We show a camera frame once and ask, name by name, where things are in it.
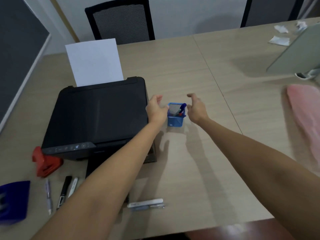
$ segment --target hand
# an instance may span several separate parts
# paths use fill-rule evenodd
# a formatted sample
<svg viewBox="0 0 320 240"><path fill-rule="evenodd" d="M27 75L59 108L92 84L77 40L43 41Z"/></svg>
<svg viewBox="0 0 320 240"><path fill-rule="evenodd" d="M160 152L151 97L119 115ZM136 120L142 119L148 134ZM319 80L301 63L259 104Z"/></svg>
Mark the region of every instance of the hand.
<svg viewBox="0 0 320 240"><path fill-rule="evenodd" d="M148 105L146 106L146 113L148 114L149 123L156 122L162 125L167 118L169 106L160 108L159 104L162 100L162 95L153 95Z"/></svg>
<svg viewBox="0 0 320 240"><path fill-rule="evenodd" d="M202 102L195 93L187 94L192 99L192 105L188 104L188 116L190 120L198 124L201 120L209 118L204 102Z"/></svg>

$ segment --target floor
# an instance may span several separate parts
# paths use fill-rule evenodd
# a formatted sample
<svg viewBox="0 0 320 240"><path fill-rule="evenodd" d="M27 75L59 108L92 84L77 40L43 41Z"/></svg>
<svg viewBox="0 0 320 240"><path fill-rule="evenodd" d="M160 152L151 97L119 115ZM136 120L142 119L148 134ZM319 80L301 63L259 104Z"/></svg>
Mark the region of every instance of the floor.
<svg viewBox="0 0 320 240"><path fill-rule="evenodd" d="M276 219L259 220L243 224L219 226L209 229L147 238L147 240L294 240Z"/></svg>

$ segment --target white marker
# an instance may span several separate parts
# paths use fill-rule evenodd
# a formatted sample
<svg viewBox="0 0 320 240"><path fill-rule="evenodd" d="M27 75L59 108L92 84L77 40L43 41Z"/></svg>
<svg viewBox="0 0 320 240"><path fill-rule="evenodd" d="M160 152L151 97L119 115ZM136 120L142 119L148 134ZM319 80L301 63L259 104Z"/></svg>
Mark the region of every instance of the white marker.
<svg viewBox="0 0 320 240"><path fill-rule="evenodd" d="M71 186L71 189L70 189L68 198L69 198L69 197L73 194L73 192L75 191L76 186L77 186L77 182L78 182L78 178L75 177L75 178L74 178L74 181L73 181L73 183L72 183L72 186Z"/></svg>
<svg viewBox="0 0 320 240"><path fill-rule="evenodd" d="M138 207L138 206L149 206L154 204L161 204L163 203L163 199L154 199L154 200L146 200L140 202L133 202L127 205L128 208Z"/></svg>

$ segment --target person's left arm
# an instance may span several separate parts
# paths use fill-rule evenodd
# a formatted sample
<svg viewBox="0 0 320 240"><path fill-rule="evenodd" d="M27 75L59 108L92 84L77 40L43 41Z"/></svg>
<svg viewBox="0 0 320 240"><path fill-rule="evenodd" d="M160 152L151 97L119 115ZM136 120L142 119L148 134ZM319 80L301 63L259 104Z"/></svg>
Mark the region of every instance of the person's left arm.
<svg viewBox="0 0 320 240"><path fill-rule="evenodd" d="M167 117L154 95L146 111L149 123L102 163L32 240L106 239L134 180Z"/></svg>

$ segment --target printer control panel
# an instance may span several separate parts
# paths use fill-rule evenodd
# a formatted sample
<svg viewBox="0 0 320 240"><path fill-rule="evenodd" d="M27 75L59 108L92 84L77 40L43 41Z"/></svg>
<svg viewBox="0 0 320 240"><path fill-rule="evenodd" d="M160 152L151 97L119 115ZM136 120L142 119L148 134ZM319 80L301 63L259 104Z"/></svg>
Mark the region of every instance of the printer control panel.
<svg viewBox="0 0 320 240"><path fill-rule="evenodd" d="M55 147L49 147L49 148L43 148L42 152L44 154L56 154L56 153L62 153L62 152L71 152L71 151L77 151L82 149L89 149L89 148L95 148L96 145L94 145L92 142L81 142L77 144L71 144L71 145L60 145Z"/></svg>

